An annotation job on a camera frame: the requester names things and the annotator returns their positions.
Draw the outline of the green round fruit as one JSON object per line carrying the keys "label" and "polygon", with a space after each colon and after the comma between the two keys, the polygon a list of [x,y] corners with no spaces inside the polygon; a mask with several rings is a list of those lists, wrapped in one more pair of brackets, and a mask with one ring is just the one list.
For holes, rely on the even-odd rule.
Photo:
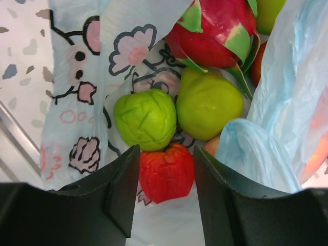
{"label": "green round fruit", "polygon": [[148,152],[168,146],[177,128],[174,101],[160,89],[120,97],[113,107],[113,116],[122,140]]}

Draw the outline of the green pear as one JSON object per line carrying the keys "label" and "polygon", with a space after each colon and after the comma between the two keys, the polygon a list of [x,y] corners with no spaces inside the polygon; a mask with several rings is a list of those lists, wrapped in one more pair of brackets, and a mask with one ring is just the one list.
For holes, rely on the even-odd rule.
{"label": "green pear", "polygon": [[184,69],[176,100],[177,118],[184,132],[196,140],[216,137],[243,112],[243,96],[226,78],[213,71]]}

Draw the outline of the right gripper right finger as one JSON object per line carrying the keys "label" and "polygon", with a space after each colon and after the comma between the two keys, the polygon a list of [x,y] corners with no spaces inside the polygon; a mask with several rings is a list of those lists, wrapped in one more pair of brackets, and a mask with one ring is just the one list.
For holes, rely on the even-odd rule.
{"label": "right gripper right finger", "polygon": [[201,147],[193,159],[206,245],[306,245],[301,195],[252,181]]}

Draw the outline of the pink peach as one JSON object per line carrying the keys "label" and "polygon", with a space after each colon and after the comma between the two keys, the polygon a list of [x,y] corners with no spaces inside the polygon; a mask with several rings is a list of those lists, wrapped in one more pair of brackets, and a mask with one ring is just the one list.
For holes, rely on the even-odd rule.
{"label": "pink peach", "polygon": [[215,156],[218,145],[220,142],[220,135],[214,137],[213,139],[209,140],[205,145],[204,149],[209,152],[212,156]]}

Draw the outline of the red apple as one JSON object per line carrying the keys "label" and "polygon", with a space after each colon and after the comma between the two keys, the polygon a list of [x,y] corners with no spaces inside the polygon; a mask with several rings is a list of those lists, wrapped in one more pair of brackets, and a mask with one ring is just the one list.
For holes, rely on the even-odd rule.
{"label": "red apple", "polygon": [[193,182],[193,156],[184,145],[172,142],[162,151],[141,152],[139,183],[147,201],[186,197]]}

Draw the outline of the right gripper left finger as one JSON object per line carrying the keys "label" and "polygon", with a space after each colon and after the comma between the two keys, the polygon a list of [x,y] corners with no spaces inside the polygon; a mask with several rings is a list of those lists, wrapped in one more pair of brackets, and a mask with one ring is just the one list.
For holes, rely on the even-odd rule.
{"label": "right gripper left finger", "polygon": [[140,147],[135,145],[103,168],[62,187],[59,194],[69,196],[78,225],[105,232],[112,224],[130,237],[139,167]]}

